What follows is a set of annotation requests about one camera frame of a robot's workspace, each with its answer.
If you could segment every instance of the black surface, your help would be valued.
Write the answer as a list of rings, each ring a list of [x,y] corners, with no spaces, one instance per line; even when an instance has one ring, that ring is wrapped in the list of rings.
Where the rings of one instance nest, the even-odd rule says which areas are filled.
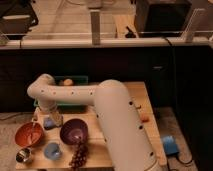
[[[138,0],[135,28],[140,37],[179,36],[190,7],[188,0]]]
[[[176,50],[177,117],[199,171],[212,171],[213,161],[213,50],[188,47]]]

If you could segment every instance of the blue block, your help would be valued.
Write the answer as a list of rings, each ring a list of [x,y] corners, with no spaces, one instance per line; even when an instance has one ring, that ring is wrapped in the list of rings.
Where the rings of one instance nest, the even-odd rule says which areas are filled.
[[[179,153],[178,146],[172,136],[166,136],[161,138],[163,142],[163,148],[167,156],[177,155]]]

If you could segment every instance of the grape bunch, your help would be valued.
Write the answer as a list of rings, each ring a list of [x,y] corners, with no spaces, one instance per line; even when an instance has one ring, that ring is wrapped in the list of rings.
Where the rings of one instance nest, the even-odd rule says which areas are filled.
[[[86,163],[88,148],[85,143],[78,143],[69,165],[73,171]]]

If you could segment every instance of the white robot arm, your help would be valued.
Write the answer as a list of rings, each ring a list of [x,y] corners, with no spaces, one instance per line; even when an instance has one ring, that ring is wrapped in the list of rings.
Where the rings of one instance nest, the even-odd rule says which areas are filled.
[[[56,108],[55,101],[94,106],[115,171],[162,171],[137,109],[121,82],[64,87],[54,85],[53,77],[43,74],[29,86],[28,94],[47,113]]]

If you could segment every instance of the metal cup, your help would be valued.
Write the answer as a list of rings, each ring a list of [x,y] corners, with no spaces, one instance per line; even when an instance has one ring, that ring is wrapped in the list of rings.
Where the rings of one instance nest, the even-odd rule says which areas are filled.
[[[18,163],[31,163],[33,158],[34,156],[30,148],[22,148],[16,154],[16,161]]]
[[[49,143],[44,149],[44,156],[50,160],[58,160],[62,153],[58,143]]]

